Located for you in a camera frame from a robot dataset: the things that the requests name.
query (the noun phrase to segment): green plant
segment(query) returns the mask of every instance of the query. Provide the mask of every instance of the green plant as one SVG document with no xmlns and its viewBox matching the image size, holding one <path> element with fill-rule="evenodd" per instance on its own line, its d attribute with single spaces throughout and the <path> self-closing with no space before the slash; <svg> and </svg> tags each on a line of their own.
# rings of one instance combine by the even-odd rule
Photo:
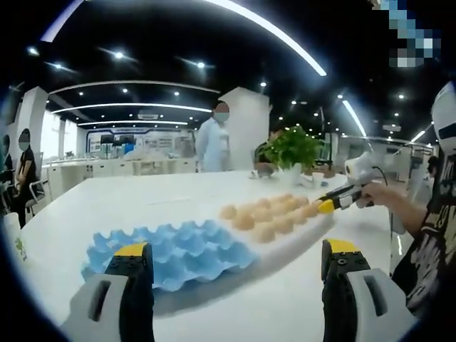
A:
<svg viewBox="0 0 456 342">
<path fill-rule="evenodd" d="M 320 141 L 310 137 L 301 126 L 285 130 L 276 139 L 270 140 L 260 151 L 267 159 L 283 170 L 295 164 L 314 166 Z"/>
</svg>

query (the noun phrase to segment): black ceiling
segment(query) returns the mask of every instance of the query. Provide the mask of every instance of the black ceiling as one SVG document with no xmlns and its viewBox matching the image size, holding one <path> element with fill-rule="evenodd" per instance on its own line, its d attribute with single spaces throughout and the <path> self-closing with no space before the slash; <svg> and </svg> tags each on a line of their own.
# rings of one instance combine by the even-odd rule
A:
<svg viewBox="0 0 456 342">
<path fill-rule="evenodd" d="M 48 7 L 47 15 L 42 22 L 37 21 L 35 31 L 44 32 L 52 22 L 50 18 L 56 18 L 65 8 L 64 1 L 53 2 L 43 5 Z M 328 75 L 320 77 L 302 57 L 262 27 L 203 0 L 91 0 L 78 7 L 53 43 L 29 41 L 40 56 L 24 54 L 20 63 L 13 62 L 18 66 L 12 68 L 14 80 L 26 81 L 24 90 L 41 86 L 48 92 L 115 80 L 184 83 L 221 94 L 241 86 L 270 97 L 273 123 L 281 116 L 284 125 L 300 123 L 318 131 L 321 119 L 313 114 L 323 108 L 326 122 L 331 122 L 325 130 L 340 128 L 339 132 L 360 135 L 337 99 L 341 93 L 350 101 L 368 135 L 388 136 L 390 133 L 382 126 L 395 123 L 402 130 L 394 137 L 411 139 L 429 125 L 433 98 L 447 75 L 439 70 L 440 64 L 434 58 L 416 68 L 391 66 L 397 59 L 397 48 L 406 48 L 410 42 L 397 39 L 397 32 L 389 29 L 386 11 L 372 11 L 367 0 L 236 2 L 286 32 Z M 421 13 L 419 8 L 413 3 L 416 15 Z M 444 52 L 445 42 L 453 36 L 448 36 L 450 28 L 443 21 L 435 20 L 437 15 L 427 10 L 417 17 L 423 18 L 423 26 L 441 30 Z M 122 51 L 127 58 L 116 60 L 109 51 Z M 208 67 L 198 69 L 188 61 L 203 61 Z M 56 69 L 53 65 L 57 63 L 63 67 Z M 259 85 L 262 81 L 267 82 L 265 88 Z M 398 98 L 400 93 L 405 96 L 402 100 Z M 215 92 L 175 85 L 131 83 L 73 88 L 56 95 L 69 106 L 164 103 L 197 108 L 211 108 L 219 97 Z M 51 96 L 48 109 L 62 109 L 56 102 Z M 72 111 L 60 114 L 78 123 L 132 120 L 144 109 L 82 108 L 79 113 L 84 118 L 79 120 Z M 163 115 L 161 120 L 185 121 L 191 127 L 207 117 L 207 113 L 193 110 L 147 110 Z M 435 137 L 430 133 L 423 139 L 430 142 Z"/>
</svg>

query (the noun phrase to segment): face mask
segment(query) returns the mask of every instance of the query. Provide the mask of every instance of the face mask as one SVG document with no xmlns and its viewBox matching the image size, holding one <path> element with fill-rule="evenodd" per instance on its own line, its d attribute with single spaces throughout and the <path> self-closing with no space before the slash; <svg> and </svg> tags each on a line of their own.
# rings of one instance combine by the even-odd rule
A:
<svg viewBox="0 0 456 342">
<path fill-rule="evenodd" d="M 229 118 L 229 113 L 215 113 L 214 119 L 217 120 L 219 123 L 224 123 Z"/>
<path fill-rule="evenodd" d="M 19 143 L 19 148 L 21 149 L 21 151 L 25 151 L 26 149 L 29 148 L 29 145 L 30 145 L 30 144 L 29 144 L 28 142 L 23 142 L 23 143 L 20 142 L 20 143 Z"/>
</svg>

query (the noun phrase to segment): office desk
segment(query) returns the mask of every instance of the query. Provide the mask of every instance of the office desk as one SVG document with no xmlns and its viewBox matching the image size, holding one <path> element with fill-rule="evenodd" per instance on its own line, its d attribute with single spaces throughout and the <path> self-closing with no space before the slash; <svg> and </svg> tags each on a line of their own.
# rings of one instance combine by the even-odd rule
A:
<svg viewBox="0 0 456 342">
<path fill-rule="evenodd" d="M 296 194 L 311 200 L 345 182 Z M 39 305 L 56 323 L 68 315 L 69 301 L 83 285 L 81 267 L 96 232 L 156 227 L 216 217 L 223 204 L 241 203 L 289 191 L 280 182 L 250 180 L 248 172 L 93 178 L 77 185 L 39 212 L 23 229 L 30 260 L 25 279 Z M 356 206 L 335 214 L 326 237 L 358 245 L 372 267 L 389 271 L 390 231 L 386 209 Z M 301 256 L 257 282 L 235 287 L 223 297 L 173 315 L 156 316 L 156 341 L 321 341 L 321 237 Z M 206 289 L 195 295 L 204 296 Z"/>
</svg>

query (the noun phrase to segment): egg tray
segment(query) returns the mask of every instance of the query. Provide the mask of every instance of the egg tray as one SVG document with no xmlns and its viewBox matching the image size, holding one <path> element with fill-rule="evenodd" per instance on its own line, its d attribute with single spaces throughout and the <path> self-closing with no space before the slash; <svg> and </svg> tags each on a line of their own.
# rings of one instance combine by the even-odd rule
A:
<svg viewBox="0 0 456 342">
<path fill-rule="evenodd" d="M 94 273 L 104 273 L 121 247 L 149 242 L 154 268 L 152 288 L 163 291 L 177 291 L 190 281 L 213 281 L 224 272 L 240 272 L 257 259 L 246 244 L 213 220 L 201 225 L 184 222 L 179 229 L 163 224 L 154 232 L 147 227 L 134 228 L 130 235 L 122 230 L 112 231 L 109 237 L 97 233 L 93 242 L 87 250 L 89 262 L 82 270 L 85 280 Z"/>
</svg>

